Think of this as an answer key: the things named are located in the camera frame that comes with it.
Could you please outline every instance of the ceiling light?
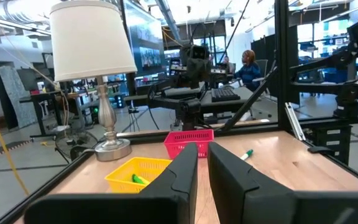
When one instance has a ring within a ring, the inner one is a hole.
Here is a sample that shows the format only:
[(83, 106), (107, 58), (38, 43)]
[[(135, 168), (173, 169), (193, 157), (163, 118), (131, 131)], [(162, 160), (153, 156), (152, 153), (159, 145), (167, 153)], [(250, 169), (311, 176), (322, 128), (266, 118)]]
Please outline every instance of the ceiling light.
[(50, 35), (50, 32), (49, 32), (49, 31), (46, 31), (46, 30), (37, 29), (36, 31), (37, 31), (38, 33), (40, 33), (40, 34)]
[(3, 20), (3, 19), (0, 19), (0, 24), (11, 26), (11, 27), (16, 27), (16, 28), (20, 28), (20, 29), (25, 29), (25, 30), (32, 30), (33, 29), (33, 28), (29, 27), (29, 26), (25, 26), (25, 25), (22, 25), (22, 24), (17, 24), (15, 22), (6, 21), (6, 20)]
[(338, 17), (348, 15), (349, 13), (352, 13), (352, 12), (354, 12), (354, 11), (358, 11), (358, 7), (354, 8), (354, 9), (352, 9), (352, 10), (348, 10), (348, 11), (346, 11), (346, 12), (342, 12), (342, 13), (336, 15), (336, 16), (332, 16), (332, 17), (330, 17), (330, 18), (328, 18), (328, 19), (325, 19), (325, 20), (323, 20), (323, 21), (321, 21), (321, 22), (328, 22), (328, 21), (331, 21), (331, 20), (333, 20), (333, 19), (337, 19)]
[(7, 28), (7, 29), (15, 29), (15, 27), (13, 27), (13, 26), (7, 26), (7, 25), (4, 25), (4, 24), (0, 24), (0, 27)]
[(247, 29), (246, 32), (250, 32), (253, 28), (261, 25), (262, 23), (268, 21), (269, 19), (271, 19), (273, 17), (274, 17), (274, 13), (271, 13), (271, 14), (267, 15), (267, 17), (265, 19), (262, 19), (257, 25), (254, 25), (253, 27)]

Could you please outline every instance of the table lamp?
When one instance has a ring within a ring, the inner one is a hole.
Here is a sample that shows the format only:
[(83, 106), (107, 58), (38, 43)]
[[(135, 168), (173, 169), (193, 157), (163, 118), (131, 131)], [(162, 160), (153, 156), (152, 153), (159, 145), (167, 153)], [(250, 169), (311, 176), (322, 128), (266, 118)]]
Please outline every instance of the table lamp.
[(96, 77), (99, 122), (105, 142), (95, 147), (99, 161), (112, 161), (132, 152), (130, 141), (118, 139), (116, 114), (110, 105), (106, 75), (136, 72), (134, 58), (118, 8), (102, 1), (65, 1), (50, 13), (55, 81)]

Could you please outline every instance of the yellow basket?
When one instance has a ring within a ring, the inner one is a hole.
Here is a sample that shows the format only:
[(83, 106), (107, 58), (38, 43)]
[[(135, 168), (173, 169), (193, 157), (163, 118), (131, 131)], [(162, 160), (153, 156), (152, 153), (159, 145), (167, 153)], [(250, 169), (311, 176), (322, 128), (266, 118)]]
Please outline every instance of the yellow basket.
[(171, 160), (168, 159), (133, 157), (104, 179), (109, 182), (110, 189), (113, 193), (139, 193), (146, 185), (133, 183), (133, 174), (151, 182), (156, 179), (170, 163)]

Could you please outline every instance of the desk leg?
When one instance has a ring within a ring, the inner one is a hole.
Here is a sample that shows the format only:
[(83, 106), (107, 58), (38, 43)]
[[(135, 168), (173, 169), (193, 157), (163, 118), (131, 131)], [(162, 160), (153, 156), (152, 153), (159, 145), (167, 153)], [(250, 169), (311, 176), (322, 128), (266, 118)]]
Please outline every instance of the desk leg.
[(44, 128), (44, 122), (42, 121), (42, 110), (41, 105), (38, 104), (37, 101), (32, 102), (35, 109), (35, 115), (37, 116), (38, 125), (40, 126), (41, 135), (46, 135), (45, 128)]
[(55, 96), (52, 96), (52, 99), (51, 99), (52, 106), (53, 106), (53, 110), (55, 111), (57, 125), (61, 126), (61, 125), (63, 125), (62, 118), (60, 117), (59, 108), (58, 108), (57, 102), (56, 102), (56, 100), (54, 98), (55, 98)]

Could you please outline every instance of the woman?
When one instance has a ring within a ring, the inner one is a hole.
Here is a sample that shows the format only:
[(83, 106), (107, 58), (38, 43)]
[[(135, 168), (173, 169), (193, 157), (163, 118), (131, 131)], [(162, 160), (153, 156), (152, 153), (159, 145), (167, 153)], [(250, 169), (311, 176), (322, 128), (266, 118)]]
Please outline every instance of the woman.
[(261, 77), (259, 66), (255, 63), (255, 52), (246, 50), (242, 53), (241, 60), (244, 66), (234, 76), (241, 78), (244, 86), (250, 91), (255, 91), (259, 87), (259, 82), (253, 82), (253, 80)]

